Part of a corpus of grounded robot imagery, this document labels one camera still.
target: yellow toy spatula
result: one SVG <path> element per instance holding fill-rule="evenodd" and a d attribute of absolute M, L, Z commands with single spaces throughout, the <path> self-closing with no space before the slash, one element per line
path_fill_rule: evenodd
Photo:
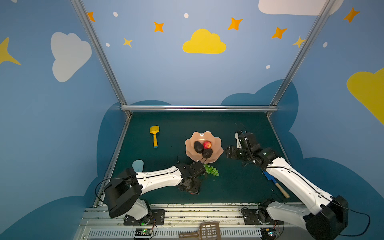
<path fill-rule="evenodd" d="M 157 138 L 156 133 L 159 132 L 159 126 L 153 126 L 149 129 L 149 133 L 153 134 L 153 147 L 157 148 Z"/>

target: red object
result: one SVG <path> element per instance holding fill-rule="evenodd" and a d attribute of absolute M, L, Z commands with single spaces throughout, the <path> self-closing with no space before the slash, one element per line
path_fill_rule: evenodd
<path fill-rule="evenodd" d="M 204 147 L 204 149 L 211 148 L 212 147 L 212 143 L 210 141 L 205 141 L 203 143 L 203 147 Z"/>

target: white cloud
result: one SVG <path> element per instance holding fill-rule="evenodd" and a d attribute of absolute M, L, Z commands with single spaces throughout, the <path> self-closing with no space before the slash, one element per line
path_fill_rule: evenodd
<path fill-rule="evenodd" d="M 54 33 L 51 49 L 56 59 L 52 67 L 53 75 L 62 83 L 70 79 L 92 55 L 91 45 L 74 33 Z"/>
<path fill-rule="evenodd" d="M 336 12 L 344 0 L 336 0 L 331 14 Z M 260 0 L 259 10 L 266 14 L 319 15 L 326 0 Z"/>

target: brown litter scoop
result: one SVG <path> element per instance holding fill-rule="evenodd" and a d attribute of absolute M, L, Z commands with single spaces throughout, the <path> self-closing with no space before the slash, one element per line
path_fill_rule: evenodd
<path fill-rule="evenodd" d="M 204 222 L 200 224 L 198 232 L 180 233 L 179 238 L 197 237 L 199 240 L 221 240 L 218 222 Z"/>

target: green table surface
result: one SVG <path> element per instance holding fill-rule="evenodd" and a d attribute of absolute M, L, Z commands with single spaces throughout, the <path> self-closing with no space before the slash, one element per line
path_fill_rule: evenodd
<path fill-rule="evenodd" d="M 149 133 L 149 128 L 156 125 L 160 127 L 160 132 L 156 134 L 159 147 L 153 148 L 153 135 Z M 177 164 L 178 161 L 191 164 L 193 161 L 185 154 L 185 140 L 194 132 L 210 131 L 215 137 L 221 138 L 222 148 L 226 149 L 228 145 L 236 145 L 235 131 L 244 130 L 244 127 L 255 134 L 262 148 L 271 147 L 283 156 L 263 112 L 134 112 L 113 177 L 130 168 L 137 159 L 144 161 L 143 172 L 163 170 Z M 140 199 L 146 199 L 150 204 L 257 203 L 272 196 L 278 201 L 282 199 L 285 202 L 300 202 L 283 186 L 291 196 L 286 199 L 255 165 L 242 167 L 240 160 L 228 159 L 224 153 L 210 165 L 216 167 L 220 175 L 201 176 L 203 181 L 199 195 L 182 192 L 177 187 L 171 186 L 145 193 Z"/>

